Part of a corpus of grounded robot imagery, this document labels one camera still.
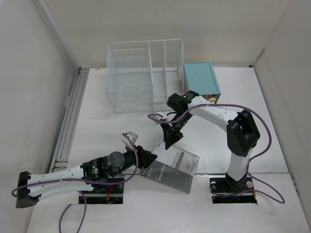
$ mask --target wall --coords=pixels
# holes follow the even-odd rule
[[[311,226],[311,1],[293,0],[255,63]]]
[[[41,173],[51,155],[69,70],[31,0],[0,0],[0,228],[22,233],[18,174]]]
[[[252,65],[291,0],[46,0],[82,66],[110,42],[184,41],[184,61]]]

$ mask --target robotic arm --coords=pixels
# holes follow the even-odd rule
[[[180,131],[193,115],[210,121],[227,133],[227,145],[231,150],[230,166],[225,178],[224,180],[217,180],[217,183],[220,184],[218,185],[218,187],[220,186],[219,193],[243,191],[246,183],[251,181],[251,178],[246,176],[246,166],[252,149],[260,138],[260,133],[249,111],[235,112],[218,106],[211,107],[208,106],[209,104],[213,105],[193,91],[182,96],[173,94],[169,97],[167,105],[176,112],[172,122],[182,115],[184,116],[172,125],[168,124],[169,122],[160,124],[166,142],[165,149],[183,137]]]
[[[137,135],[129,132],[127,136],[134,144]],[[125,140],[123,142],[126,145],[125,153],[113,152],[109,156],[93,159],[71,169],[43,175],[33,175],[28,171],[21,172],[17,187],[34,183],[42,183],[42,185],[17,188],[16,208],[34,206],[38,201],[57,194],[73,191],[93,191],[103,186],[89,184],[87,181],[112,182],[115,180],[116,175],[121,174],[136,163],[132,147]],[[148,167],[157,158],[155,154],[151,154],[141,146],[137,146],[136,150],[139,169]]]

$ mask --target blue box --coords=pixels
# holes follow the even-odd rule
[[[217,102],[220,88],[212,62],[184,63],[186,91],[195,91],[211,102]]]

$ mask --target purple cable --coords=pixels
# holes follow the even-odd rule
[[[83,216],[82,216],[82,219],[81,219],[79,228],[78,228],[78,230],[77,230],[77,233],[80,232],[80,229],[81,229],[81,227],[82,227],[84,218],[86,217],[86,208],[87,208],[86,196],[85,196],[84,193],[82,193],[82,192],[78,192],[78,193],[80,193],[80,194],[82,195],[82,197],[83,197],[83,200],[84,200],[84,211],[83,211]],[[59,231],[59,233],[62,233],[61,224],[62,224],[63,217],[64,217],[66,211],[67,211],[67,210],[69,209],[69,207],[71,207],[71,206],[72,206],[72,204],[69,204],[69,205],[65,208],[65,210],[63,211],[62,215],[60,216],[60,219],[59,219],[59,222],[58,222],[58,231]]]
[[[153,120],[153,121],[162,123],[162,124],[174,124],[174,123],[179,122],[179,121],[180,121],[189,111],[191,111],[192,109],[198,108],[198,107],[205,107],[205,106],[209,106],[209,107],[236,107],[236,108],[242,108],[242,109],[245,109],[245,110],[251,112],[251,113],[254,114],[255,116],[257,116],[257,118],[262,122],[262,124],[264,125],[264,127],[265,127],[265,129],[266,129],[266,131],[267,131],[267,133],[268,133],[269,142],[268,142],[268,145],[267,145],[266,149],[264,149],[262,152],[260,152],[260,153],[258,153],[258,154],[256,154],[256,155],[254,155],[252,158],[249,159],[248,165],[247,165],[247,167],[246,167],[246,174],[249,175],[249,176],[250,176],[251,178],[253,178],[254,180],[257,180],[257,181],[259,181],[259,182],[265,184],[266,186],[270,187],[273,191],[275,191],[275,192],[281,197],[282,201],[280,201],[280,200],[278,200],[278,199],[276,199],[276,198],[270,196],[269,194],[267,194],[267,193],[265,193],[265,192],[262,192],[262,191],[260,191],[260,190],[255,190],[255,189],[249,189],[249,190],[245,190],[245,191],[242,191],[242,192],[239,192],[239,193],[233,193],[233,194],[229,194],[229,195],[223,195],[223,196],[221,196],[221,197],[223,197],[223,198],[228,198],[228,197],[237,196],[237,195],[242,194],[242,193],[247,193],[247,192],[258,192],[258,193],[261,193],[261,194],[263,194],[263,195],[266,195],[267,197],[269,197],[269,198],[275,200],[275,201],[278,202],[278,203],[284,204],[284,203],[285,203],[285,199],[284,199],[283,196],[280,194],[280,192],[278,192],[274,187],[272,187],[270,184],[266,183],[265,181],[262,181],[262,180],[260,180],[260,179],[258,179],[258,178],[256,178],[256,177],[254,177],[254,176],[251,175],[250,172],[249,172],[249,163],[250,163],[252,160],[258,158],[258,157],[261,156],[261,155],[263,155],[265,152],[267,152],[267,151],[270,149],[271,144],[272,144],[272,136],[271,136],[271,132],[270,132],[270,130],[269,130],[268,125],[267,125],[266,122],[263,120],[263,118],[262,118],[258,113],[256,113],[254,110],[252,110],[252,109],[250,109],[250,108],[248,108],[248,107],[244,107],[244,106],[241,106],[241,105],[237,105],[237,104],[207,104],[207,103],[205,103],[205,104],[198,104],[198,105],[196,105],[196,106],[193,106],[193,107],[189,108],[187,111],[185,111],[185,112],[184,112],[178,119],[176,119],[176,120],[165,121],[165,120],[159,120],[159,119],[153,118],[153,117],[157,117],[157,116],[162,117],[162,115],[157,114],[157,113],[148,114],[148,118],[151,119],[151,120]]]
[[[122,184],[122,183],[125,183],[127,181],[129,181],[130,179],[132,179],[136,172],[137,172],[137,169],[138,169],[138,155],[137,155],[137,151],[135,149],[135,145],[134,143],[130,140],[130,138],[126,135],[126,133],[122,133],[122,135],[129,141],[133,151],[134,151],[134,155],[135,155],[135,159],[136,159],[136,163],[135,163],[135,169],[134,169],[134,172],[131,174],[131,176],[129,178],[127,178],[126,180],[124,181],[119,181],[119,182],[99,182],[99,181],[88,181],[88,180],[83,180],[83,179],[75,179],[75,178],[65,178],[65,179],[58,179],[58,180],[51,180],[51,181],[42,181],[42,182],[36,182],[36,183],[30,183],[30,184],[25,184],[25,185],[22,185],[20,187],[17,187],[15,189],[12,190],[11,192],[11,195],[13,197],[17,197],[17,195],[15,194],[16,191],[20,190],[20,189],[23,189],[23,188],[27,188],[27,187],[31,187],[31,186],[36,186],[36,185],[43,185],[43,184],[46,184],[46,183],[55,183],[55,182],[63,182],[63,181],[81,181],[81,182],[85,182],[85,183],[90,183],[90,184],[99,184],[99,185],[117,185],[117,184]],[[82,193],[82,192],[78,192],[82,195],[83,199],[84,199],[84,203],[85,203],[85,206],[84,206],[84,213],[83,213],[83,216],[82,216],[82,219],[81,219],[81,222],[80,222],[80,226],[78,228],[78,231],[77,233],[79,233],[81,227],[82,227],[82,224],[83,224],[83,221],[84,221],[84,218],[86,216],[86,207],[87,207],[87,203],[86,203],[86,197],[85,195]],[[64,214],[65,212],[69,209],[69,207],[71,207],[72,204],[69,204],[65,210],[63,211],[60,219],[59,219],[59,223],[58,223],[58,230],[59,230],[59,233],[62,233],[61,231],[61,222],[62,222],[62,219],[64,217]]]

